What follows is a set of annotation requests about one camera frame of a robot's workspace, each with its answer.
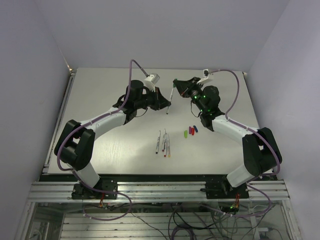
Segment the purple ended white pen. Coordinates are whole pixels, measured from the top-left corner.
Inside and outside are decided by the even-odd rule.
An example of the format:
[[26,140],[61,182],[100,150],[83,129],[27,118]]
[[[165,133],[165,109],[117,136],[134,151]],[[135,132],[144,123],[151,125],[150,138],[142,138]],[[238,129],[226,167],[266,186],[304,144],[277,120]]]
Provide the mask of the purple ended white pen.
[[166,150],[166,142],[167,142],[167,131],[165,129],[162,137],[162,152]]

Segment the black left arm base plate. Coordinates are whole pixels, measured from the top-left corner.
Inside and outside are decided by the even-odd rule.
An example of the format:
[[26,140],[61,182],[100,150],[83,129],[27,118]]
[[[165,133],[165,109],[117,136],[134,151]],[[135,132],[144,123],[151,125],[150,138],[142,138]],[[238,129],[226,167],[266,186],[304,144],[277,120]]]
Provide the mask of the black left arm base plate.
[[81,183],[76,183],[73,186],[71,198],[73,200],[115,200],[118,185],[116,182],[103,180],[96,185],[98,191],[89,189]]

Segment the aluminium extrusion frame rail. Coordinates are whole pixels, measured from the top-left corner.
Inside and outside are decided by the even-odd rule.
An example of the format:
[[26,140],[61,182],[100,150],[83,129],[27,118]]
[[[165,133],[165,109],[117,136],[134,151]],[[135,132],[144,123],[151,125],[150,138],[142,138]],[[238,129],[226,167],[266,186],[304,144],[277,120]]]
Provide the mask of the aluminium extrusion frame rail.
[[[27,200],[35,203],[98,203],[98,199],[72,199],[73,182],[35,182],[32,184]],[[118,191],[126,194],[136,203],[151,202],[207,202],[200,189],[204,182],[119,182]],[[272,201],[290,199],[285,182],[253,181],[249,183],[249,198],[242,201],[265,201],[267,194]]]

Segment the green ended white pen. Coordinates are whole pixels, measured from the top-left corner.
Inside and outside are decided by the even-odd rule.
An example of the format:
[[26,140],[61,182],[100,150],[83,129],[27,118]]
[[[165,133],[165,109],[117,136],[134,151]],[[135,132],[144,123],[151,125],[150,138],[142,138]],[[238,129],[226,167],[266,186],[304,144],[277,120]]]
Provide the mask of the green ended white pen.
[[170,107],[172,105],[172,99],[173,99],[173,94],[174,94],[174,89],[175,89],[175,84],[173,83],[172,85],[172,89],[171,89],[171,92],[170,92],[170,96],[169,96],[169,102],[170,102],[170,105],[167,107],[167,110],[166,110],[166,115],[169,114],[169,111],[170,111]]

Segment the blue ended white pen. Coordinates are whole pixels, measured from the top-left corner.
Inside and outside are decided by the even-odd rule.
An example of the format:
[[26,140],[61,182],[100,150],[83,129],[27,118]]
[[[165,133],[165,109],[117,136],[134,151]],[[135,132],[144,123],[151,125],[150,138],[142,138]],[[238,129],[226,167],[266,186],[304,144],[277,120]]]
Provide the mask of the blue ended white pen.
[[160,140],[161,140],[161,130],[159,130],[159,134],[158,134],[158,137],[157,137],[155,154],[158,154],[158,153],[159,153],[159,149],[160,149]]

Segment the red ended white pen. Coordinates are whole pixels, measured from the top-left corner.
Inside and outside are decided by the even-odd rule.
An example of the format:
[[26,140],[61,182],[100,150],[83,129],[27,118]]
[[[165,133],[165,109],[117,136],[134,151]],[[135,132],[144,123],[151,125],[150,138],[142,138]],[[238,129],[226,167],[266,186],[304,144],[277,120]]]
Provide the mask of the red ended white pen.
[[165,148],[165,151],[164,151],[163,156],[164,156],[164,157],[167,157],[167,138],[166,138],[166,148]]

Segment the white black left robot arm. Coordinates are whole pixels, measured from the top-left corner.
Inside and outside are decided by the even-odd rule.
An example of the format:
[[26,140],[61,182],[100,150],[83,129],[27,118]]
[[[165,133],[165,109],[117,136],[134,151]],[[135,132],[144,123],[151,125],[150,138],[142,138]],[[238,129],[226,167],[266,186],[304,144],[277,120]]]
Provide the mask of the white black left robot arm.
[[110,130],[129,123],[137,116],[139,109],[162,110],[171,105],[159,89],[148,89],[140,80],[132,80],[117,102],[105,113],[89,120],[69,120],[54,149],[57,164],[68,165],[85,194],[98,198],[103,190],[103,182],[91,164],[95,141]]

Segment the orange ended white pen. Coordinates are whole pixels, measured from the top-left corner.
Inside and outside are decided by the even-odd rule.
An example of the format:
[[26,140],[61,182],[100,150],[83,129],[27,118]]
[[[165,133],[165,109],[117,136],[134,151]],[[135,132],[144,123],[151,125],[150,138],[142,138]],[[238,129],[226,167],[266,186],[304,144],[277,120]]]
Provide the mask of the orange ended white pen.
[[171,157],[170,135],[167,133],[167,157]]

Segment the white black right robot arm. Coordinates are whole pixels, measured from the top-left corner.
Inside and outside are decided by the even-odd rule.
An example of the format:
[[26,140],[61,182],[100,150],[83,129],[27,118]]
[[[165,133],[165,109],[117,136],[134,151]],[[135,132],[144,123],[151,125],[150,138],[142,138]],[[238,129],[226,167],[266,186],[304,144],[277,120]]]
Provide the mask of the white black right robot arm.
[[219,109],[221,98],[217,87],[203,87],[198,77],[185,81],[175,79],[173,85],[181,97],[190,98],[198,107],[200,121],[205,128],[225,135],[242,146],[242,165],[227,174],[226,182],[220,186],[224,197],[233,197],[240,185],[281,164],[282,157],[272,131],[267,127],[250,128],[228,118]]

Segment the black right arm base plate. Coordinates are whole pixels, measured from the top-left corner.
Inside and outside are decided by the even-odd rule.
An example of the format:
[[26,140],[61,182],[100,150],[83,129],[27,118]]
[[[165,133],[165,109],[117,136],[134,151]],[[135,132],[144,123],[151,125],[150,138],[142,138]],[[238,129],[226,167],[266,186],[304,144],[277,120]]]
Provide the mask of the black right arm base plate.
[[200,189],[205,193],[207,199],[248,199],[249,193],[247,186],[242,184],[238,187],[232,187],[226,181],[223,182],[206,182]]

